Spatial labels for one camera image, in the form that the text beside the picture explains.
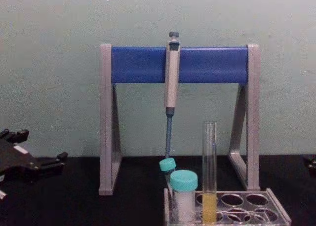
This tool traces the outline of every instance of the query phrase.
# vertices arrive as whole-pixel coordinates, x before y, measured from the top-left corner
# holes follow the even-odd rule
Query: pipette stand
[[[165,47],[100,46],[100,195],[112,195],[121,162],[116,83],[164,83]],[[238,83],[229,159],[247,191],[259,187],[259,46],[182,47],[180,83]],[[246,117],[246,163],[240,140]]]

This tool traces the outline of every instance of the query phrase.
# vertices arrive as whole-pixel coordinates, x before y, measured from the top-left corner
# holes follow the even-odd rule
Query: pale green wall
[[[315,0],[0,0],[0,127],[28,128],[35,155],[99,154],[99,44],[258,43],[261,153],[315,153]],[[181,85],[174,154],[201,148],[219,122],[228,150],[236,85]],[[162,84],[118,86],[124,155],[163,154]]]

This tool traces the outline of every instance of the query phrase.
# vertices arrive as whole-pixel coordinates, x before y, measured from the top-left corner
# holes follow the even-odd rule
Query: gray metal stand frame
[[[113,195],[121,163],[116,88],[111,82],[112,45],[100,46],[100,195]],[[248,83],[238,87],[229,159],[247,190],[259,187],[259,75],[260,51],[248,45]],[[247,164],[240,156],[246,116]]]

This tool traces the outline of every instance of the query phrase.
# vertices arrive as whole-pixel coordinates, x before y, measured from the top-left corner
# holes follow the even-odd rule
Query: teal bottle cap
[[[159,162],[159,166],[162,172],[170,171],[176,167],[174,158],[165,158]]]
[[[198,176],[189,170],[174,171],[170,175],[170,185],[176,191],[193,191],[198,188]]]

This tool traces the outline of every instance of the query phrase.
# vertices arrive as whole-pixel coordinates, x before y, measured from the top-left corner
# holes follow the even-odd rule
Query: black countertop
[[[99,196],[99,158],[70,158],[62,176],[33,185],[9,182],[0,226],[162,226],[162,157],[126,157],[113,196]],[[178,168],[201,173],[200,158],[177,157]],[[218,157],[218,190],[243,190],[227,157]],[[271,188],[293,226],[316,226],[316,179],[298,155],[260,157],[260,187]]]

